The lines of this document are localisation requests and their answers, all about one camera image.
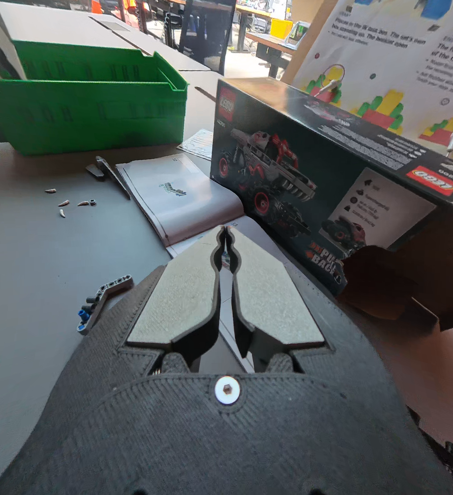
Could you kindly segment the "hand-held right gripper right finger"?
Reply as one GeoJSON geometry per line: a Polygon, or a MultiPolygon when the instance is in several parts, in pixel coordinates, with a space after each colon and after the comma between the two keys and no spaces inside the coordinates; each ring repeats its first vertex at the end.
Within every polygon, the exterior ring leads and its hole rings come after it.
{"type": "Polygon", "coordinates": [[[320,349],[325,338],[285,264],[236,227],[225,230],[234,336],[263,372],[275,354],[320,349]]]}

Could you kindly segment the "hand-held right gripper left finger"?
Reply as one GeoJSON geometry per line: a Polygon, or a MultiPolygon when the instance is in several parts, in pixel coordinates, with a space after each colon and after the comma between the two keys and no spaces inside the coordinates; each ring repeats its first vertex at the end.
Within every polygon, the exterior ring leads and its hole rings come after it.
{"type": "Polygon", "coordinates": [[[224,243],[225,227],[216,226],[166,265],[132,325],[128,346],[176,352],[188,365],[214,346],[224,243]]]}

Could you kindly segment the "grey angled lego beam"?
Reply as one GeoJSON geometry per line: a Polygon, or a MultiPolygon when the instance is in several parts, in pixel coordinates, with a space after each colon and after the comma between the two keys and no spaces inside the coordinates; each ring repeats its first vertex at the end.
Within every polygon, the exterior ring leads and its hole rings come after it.
{"type": "Polygon", "coordinates": [[[133,286],[131,275],[124,275],[100,286],[94,296],[86,298],[85,304],[78,311],[80,322],[77,325],[77,332],[82,336],[87,335],[98,321],[108,299],[130,290],[133,286]]]}

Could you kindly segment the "lego instruction booklet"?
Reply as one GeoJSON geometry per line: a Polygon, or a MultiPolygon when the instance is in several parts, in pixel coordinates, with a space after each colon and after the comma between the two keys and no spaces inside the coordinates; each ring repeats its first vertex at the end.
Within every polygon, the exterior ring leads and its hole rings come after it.
{"type": "Polygon", "coordinates": [[[240,199],[207,177],[185,154],[119,164],[118,171],[172,260],[214,227],[233,226],[282,260],[240,199]]]}

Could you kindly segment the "long dark grey lego panel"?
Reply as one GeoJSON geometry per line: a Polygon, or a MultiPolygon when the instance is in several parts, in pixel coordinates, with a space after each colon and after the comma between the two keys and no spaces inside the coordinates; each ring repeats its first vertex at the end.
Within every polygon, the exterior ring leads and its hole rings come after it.
{"type": "Polygon", "coordinates": [[[130,192],[128,191],[127,187],[125,186],[124,182],[119,178],[119,176],[112,170],[110,165],[106,162],[104,158],[101,156],[96,156],[96,166],[99,169],[99,171],[106,177],[112,180],[119,189],[123,192],[125,197],[130,201],[132,199],[130,192]]]}

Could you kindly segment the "black lego set box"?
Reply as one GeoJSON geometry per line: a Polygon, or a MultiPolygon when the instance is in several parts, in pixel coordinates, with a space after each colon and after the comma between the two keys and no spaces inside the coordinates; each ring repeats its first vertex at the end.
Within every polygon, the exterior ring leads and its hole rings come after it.
{"type": "Polygon", "coordinates": [[[271,78],[219,79],[211,178],[341,302],[453,329],[453,159],[271,78]]]}

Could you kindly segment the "lego sticker sheet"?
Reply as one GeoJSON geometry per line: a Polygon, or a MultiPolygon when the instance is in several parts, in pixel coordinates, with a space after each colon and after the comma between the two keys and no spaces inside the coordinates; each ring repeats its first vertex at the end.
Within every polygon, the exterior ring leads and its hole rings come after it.
{"type": "Polygon", "coordinates": [[[176,149],[187,152],[205,160],[211,160],[213,147],[213,131],[200,129],[190,138],[184,140],[176,149]]]}

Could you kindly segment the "green plastic bin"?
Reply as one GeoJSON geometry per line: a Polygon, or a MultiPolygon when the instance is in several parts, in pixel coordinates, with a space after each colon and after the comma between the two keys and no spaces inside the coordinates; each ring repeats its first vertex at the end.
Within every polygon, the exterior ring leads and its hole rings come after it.
{"type": "Polygon", "coordinates": [[[159,53],[14,45],[27,79],[0,79],[0,143],[45,155],[182,142],[188,83],[159,53]]]}

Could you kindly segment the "wooden top table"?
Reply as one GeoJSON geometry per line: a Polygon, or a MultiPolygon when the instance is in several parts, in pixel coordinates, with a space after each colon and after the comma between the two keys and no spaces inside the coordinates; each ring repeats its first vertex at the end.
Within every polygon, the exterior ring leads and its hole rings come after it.
{"type": "Polygon", "coordinates": [[[256,57],[270,65],[269,77],[277,79],[279,70],[285,71],[302,40],[286,42],[269,34],[247,32],[245,37],[257,43],[256,57]]]}

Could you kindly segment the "white instruction poster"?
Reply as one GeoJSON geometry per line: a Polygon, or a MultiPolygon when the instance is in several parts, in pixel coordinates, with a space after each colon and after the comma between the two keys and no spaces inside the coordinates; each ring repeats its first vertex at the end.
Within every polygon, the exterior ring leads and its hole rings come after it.
{"type": "Polygon", "coordinates": [[[446,154],[453,1],[338,1],[291,85],[446,154]]]}

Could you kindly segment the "brown cardboard board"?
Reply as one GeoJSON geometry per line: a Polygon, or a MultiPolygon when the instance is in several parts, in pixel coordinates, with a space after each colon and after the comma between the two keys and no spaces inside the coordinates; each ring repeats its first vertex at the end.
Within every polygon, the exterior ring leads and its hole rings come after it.
{"type": "Polygon", "coordinates": [[[294,1],[295,19],[309,22],[310,27],[299,43],[295,54],[292,55],[288,68],[285,69],[281,78],[282,82],[292,85],[307,54],[337,3],[338,1],[294,1]]]}

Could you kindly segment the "yellow storage bin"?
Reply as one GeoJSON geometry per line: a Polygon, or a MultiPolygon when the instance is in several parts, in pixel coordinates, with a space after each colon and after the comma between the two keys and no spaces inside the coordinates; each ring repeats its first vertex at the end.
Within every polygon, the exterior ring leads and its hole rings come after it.
{"type": "Polygon", "coordinates": [[[291,20],[283,20],[272,18],[269,34],[277,39],[286,39],[292,31],[293,22],[291,20]]]}

